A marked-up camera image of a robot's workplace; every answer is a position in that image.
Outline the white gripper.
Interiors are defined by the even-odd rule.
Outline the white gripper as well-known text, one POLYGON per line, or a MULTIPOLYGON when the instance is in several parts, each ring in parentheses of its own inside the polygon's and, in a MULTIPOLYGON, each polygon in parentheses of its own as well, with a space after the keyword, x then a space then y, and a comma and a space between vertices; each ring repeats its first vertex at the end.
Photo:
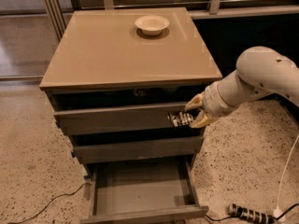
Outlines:
POLYGON ((219 82, 213 82, 208 85, 203 93, 198 93, 185 105, 184 110, 194 110, 203 106, 195 120, 190 124, 191 128, 197 129, 205 127, 214 121, 217 117, 225 117, 236 110, 236 106, 227 105, 221 98, 218 90, 219 82))

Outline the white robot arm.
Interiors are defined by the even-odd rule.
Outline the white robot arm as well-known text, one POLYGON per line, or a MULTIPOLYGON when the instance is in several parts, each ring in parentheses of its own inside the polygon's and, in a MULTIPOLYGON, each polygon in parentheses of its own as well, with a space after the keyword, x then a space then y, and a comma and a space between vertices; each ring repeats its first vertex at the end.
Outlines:
POLYGON ((299 105, 299 68, 291 59, 266 47, 241 53, 236 69, 196 94, 185 110, 199 109, 191 128, 202 128, 234 112, 241 104, 276 93, 299 105))

